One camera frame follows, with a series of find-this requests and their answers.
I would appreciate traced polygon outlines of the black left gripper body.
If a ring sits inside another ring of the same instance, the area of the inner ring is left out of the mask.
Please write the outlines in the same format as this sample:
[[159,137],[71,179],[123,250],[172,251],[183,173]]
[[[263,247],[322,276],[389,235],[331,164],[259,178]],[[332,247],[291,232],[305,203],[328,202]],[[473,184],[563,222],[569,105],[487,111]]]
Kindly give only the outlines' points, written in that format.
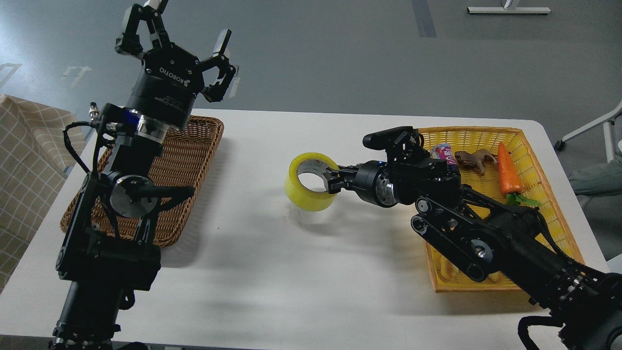
[[196,96],[205,86],[202,74],[192,70],[196,64],[198,58],[175,43],[147,51],[126,108],[185,129]]

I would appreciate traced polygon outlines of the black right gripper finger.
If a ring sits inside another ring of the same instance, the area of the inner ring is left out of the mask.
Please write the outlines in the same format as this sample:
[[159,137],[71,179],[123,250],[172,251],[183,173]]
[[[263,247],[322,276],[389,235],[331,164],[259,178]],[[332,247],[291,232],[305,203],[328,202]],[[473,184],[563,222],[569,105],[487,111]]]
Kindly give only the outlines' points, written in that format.
[[351,181],[344,181],[344,180],[326,180],[324,181],[324,187],[325,187],[325,191],[327,191],[330,194],[337,194],[342,189],[344,189],[345,191],[354,190]]
[[340,166],[336,165],[334,167],[326,167],[325,169],[325,179],[353,179],[358,173],[358,166],[350,165],[350,166]]

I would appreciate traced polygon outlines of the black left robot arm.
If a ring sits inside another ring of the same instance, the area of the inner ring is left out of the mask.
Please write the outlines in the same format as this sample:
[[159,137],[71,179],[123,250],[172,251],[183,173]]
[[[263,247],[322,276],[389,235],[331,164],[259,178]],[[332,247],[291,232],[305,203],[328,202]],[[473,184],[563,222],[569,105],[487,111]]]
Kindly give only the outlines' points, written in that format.
[[158,185],[149,177],[165,137],[187,128],[198,95],[220,102],[236,77],[226,56],[231,31],[220,31],[200,60],[169,38],[165,0],[129,7],[115,50],[141,71],[124,106],[91,102],[89,121],[63,131],[65,148],[85,172],[55,269],[70,281],[50,350],[111,350],[116,319],[151,288],[161,269],[154,243],[158,218],[191,200],[196,185]]

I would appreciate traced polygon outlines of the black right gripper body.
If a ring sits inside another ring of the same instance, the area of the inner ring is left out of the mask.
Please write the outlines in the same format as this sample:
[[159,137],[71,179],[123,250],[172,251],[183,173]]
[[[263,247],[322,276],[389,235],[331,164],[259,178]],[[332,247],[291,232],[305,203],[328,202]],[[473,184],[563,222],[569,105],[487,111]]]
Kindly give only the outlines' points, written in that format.
[[388,179],[386,162],[367,161],[356,164],[356,168],[352,189],[360,199],[381,208],[391,208],[397,204],[393,184]]

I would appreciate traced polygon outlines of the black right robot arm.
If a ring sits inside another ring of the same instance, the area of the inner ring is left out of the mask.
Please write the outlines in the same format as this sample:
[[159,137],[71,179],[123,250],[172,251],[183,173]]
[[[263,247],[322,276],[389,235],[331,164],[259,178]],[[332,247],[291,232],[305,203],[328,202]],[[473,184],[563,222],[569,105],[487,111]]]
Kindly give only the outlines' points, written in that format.
[[431,157],[424,129],[385,129],[363,138],[386,161],[324,165],[329,193],[353,191],[382,208],[414,205],[413,230],[469,279],[500,272],[548,316],[525,316],[518,336],[536,350],[531,326],[559,328],[569,350],[621,348],[621,275],[595,270],[569,257],[553,241],[538,208],[509,206],[462,183],[458,167]]

